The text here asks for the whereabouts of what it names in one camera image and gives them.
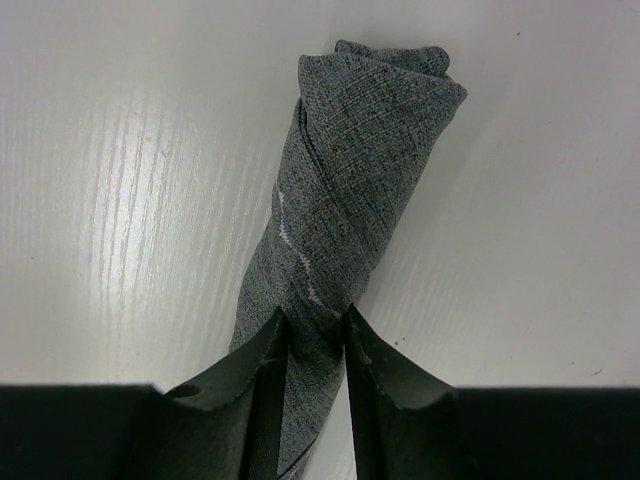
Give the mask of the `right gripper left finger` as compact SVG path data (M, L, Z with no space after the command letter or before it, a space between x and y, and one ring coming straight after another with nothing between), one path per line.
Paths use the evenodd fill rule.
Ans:
M4 385L4 479L274 479L289 328L282 311L166 393L151 385Z

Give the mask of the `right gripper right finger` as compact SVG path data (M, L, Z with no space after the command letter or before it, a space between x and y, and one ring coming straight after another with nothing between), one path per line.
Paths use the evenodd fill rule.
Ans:
M453 387L342 317L360 479L636 479L636 388Z

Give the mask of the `grey cloth napkin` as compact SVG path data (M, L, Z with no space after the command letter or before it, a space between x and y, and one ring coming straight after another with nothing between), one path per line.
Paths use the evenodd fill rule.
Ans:
M290 330L277 475L298 479L344 375L341 316L360 301L466 98L439 47L341 40L303 56L271 214L241 285L231 344L276 310Z

